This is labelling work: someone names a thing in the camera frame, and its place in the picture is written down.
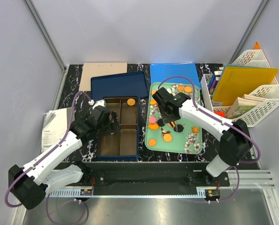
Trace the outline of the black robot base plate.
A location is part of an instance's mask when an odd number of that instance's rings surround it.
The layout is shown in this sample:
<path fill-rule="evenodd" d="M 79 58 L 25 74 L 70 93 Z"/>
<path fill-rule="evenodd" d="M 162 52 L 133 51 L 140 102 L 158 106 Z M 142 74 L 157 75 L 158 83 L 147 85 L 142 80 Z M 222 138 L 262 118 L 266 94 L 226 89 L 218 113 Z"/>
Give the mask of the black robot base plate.
<path fill-rule="evenodd" d="M 203 162 L 85 162 L 94 178 L 94 195 L 149 197 L 196 195 L 197 188 L 227 188 L 228 174 L 206 174 Z"/>

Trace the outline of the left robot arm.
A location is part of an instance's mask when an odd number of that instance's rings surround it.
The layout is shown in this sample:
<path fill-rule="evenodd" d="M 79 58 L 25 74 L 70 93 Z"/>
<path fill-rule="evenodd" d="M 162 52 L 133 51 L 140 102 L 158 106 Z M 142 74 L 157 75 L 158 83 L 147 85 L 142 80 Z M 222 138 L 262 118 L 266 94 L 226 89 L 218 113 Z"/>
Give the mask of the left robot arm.
<path fill-rule="evenodd" d="M 15 207 L 8 201 L 8 195 L 13 194 L 19 201 L 19 206 L 31 210 L 50 192 L 74 183 L 87 185 L 91 182 L 91 169 L 83 162 L 75 161 L 59 171 L 54 171 L 55 167 L 85 145 L 91 137 L 109 136 L 120 131 L 117 111 L 96 106 L 87 118 L 73 121 L 69 129 L 48 150 L 24 166 L 13 165 L 8 170 L 6 205 Z"/>

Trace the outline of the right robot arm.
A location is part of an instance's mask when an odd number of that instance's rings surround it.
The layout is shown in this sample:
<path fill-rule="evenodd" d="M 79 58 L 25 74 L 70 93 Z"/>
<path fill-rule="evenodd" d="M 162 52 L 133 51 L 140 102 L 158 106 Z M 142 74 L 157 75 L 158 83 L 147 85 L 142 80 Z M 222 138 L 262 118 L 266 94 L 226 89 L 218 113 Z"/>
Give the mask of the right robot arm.
<path fill-rule="evenodd" d="M 182 92 L 170 94 L 165 88 L 158 89 L 152 98 L 157 102 L 163 122 L 179 119 L 190 120 L 210 132 L 219 142 L 217 156 L 206 166 L 203 182 L 212 186 L 219 175 L 231 166 L 237 165 L 249 152 L 252 141 L 247 124 L 243 120 L 232 121 L 223 118 L 198 105 L 193 97 Z"/>

